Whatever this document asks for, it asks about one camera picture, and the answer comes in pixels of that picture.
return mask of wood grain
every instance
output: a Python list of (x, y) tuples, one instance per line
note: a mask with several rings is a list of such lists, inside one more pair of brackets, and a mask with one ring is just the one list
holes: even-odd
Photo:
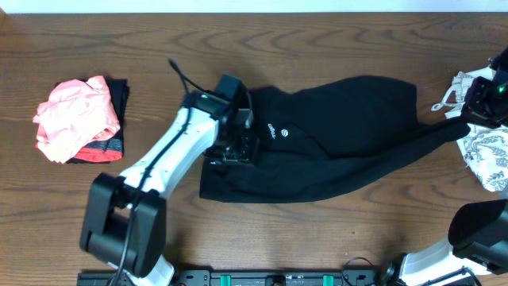
[[(286, 91), (354, 75), (418, 85), (430, 112), (458, 71), (505, 48), (506, 14), (12, 15), (0, 32), (0, 285), (71, 285), (107, 269), (78, 247), (90, 182), (117, 175), (169, 127), (183, 89), (166, 58), (204, 87), (222, 73)], [(34, 148), (37, 105), (58, 81), (129, 79), (124, 159), (50, 163)], [(168, 203), (167, 256), (216, 269), (330, 269), (379, 264), (445, 238), (465, 203), (495, 199), (454, 143), (352, 194), (316, 203), (225, 204), (198, 197), (200, 162)], [(508, 277), (484, 277), (485, 285)]]

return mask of robotic arm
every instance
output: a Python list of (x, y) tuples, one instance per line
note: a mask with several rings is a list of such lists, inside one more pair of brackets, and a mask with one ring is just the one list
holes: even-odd
[[(103, 285), (117, 286), (118, 277), (125, 271), (133, 285), (168, 286), (175, 270), (161, 254), (166, 242), (166, 199), (176, 184), (202, 153), (215, 164), (254, 164), (256, 160), (259, 139), (250, 130), (252, 101), (241, 81), (223, 75), (215, 91), (204, 91), (174, 63), (170, 64), (186, 89), (175, 122), (134, 166), (119, 177), (101, 174), (90, 188), (80, 247), (113, 267), (118, 265), (117, 275)], [(508, 49), (491, 60), (491, 68), (496, 70), (496, 76), (492, 81), (475, 79), (462, 116), (468, 122), (497, 128), (508, 124), (508, 87), (505, 88)], [(189, 93), (186, 82), (198, 90)], [(115, 209), (125, 207), (131, 208), (129, 219), (115, 213)], [(322, 277), (324, 286), (342, 285), (334, 283), (334, 277), (348, 286), (429, 286), (450, 284), (465, 274), (505, 272), (508, 272), (508, 200), (500, 199), (462, 207), (452, 221), (448, 239), (419, 253), (403, 255), (380, 270), (344, 269), (333, 275), (312, 272), (306, 273), (313, 277), (307, 280), (304, 275), (287, 273), (276, 282), (274, 273), (206, 272), (204, 277), (210, 278), (210, 286), (231, 286), (231, 276), (236, 277), (235, 285), (240, 286), (284, 285), (293, 275), (301, 279), (293, 280), (298, 286), (314, 286), (316, 276)]]

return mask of white cloth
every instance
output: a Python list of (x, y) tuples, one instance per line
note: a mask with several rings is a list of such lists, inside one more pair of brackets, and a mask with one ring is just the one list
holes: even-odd
[[(432, 111), (451, 106), (453, 108), (444, 114), (446, 118), (459, 116), (473, 79), (478, 76), (492, 79), (494, 73), (489, 67), (467, 73), (459, 72), (453, 77), (452, 86), (446, 91), (443, 100), (432, 106)], [(448, 98), (453, 92), (456, 102), (449, 103)], [(469, 124), (469, 127), (471, 132), (456, 141), (464, 160), (483, 187), (488, 191), (502, 191), (508, 184), (508, 128), (501, 126), (489, 129), (473, 124)]]

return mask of folded clothes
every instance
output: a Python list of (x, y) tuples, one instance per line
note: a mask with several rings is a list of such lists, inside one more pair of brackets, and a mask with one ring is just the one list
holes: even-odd
[(89, 142), (112, 138), (120, 122), (102, 76), (60, 83), (41, 103), (36, 147), (51, 161), (65, 163)]
[(227, 203), (298, 203), (355, 191), (469, 132), (461, 118), (418, 121), (416, 87), (361, 76), (289, 95), (251, 91), (255, 167), (205, 159), (200, 196)]
[(114, 160), (120, 160), (124, 154), (124, 114), (129, 97), (129, 87), (127, 79), (106, 79), (106, 84), (110, 89), (111, 102), (114, 111), (120, 122), (120, 130), (114, 134), (111, 139), (105, 141), (93, 141), (86, 144), (79, 152), (67, 163), (108, 163)]

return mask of pink cloth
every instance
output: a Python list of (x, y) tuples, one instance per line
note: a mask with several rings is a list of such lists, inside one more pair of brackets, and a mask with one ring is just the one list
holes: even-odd
[(39, 105), (33, 122), (39, 123), (36, 147), (58, 163), (67, 162), (89, 142), (110, 139), (120, 129), (102, 76), (59, 84)]

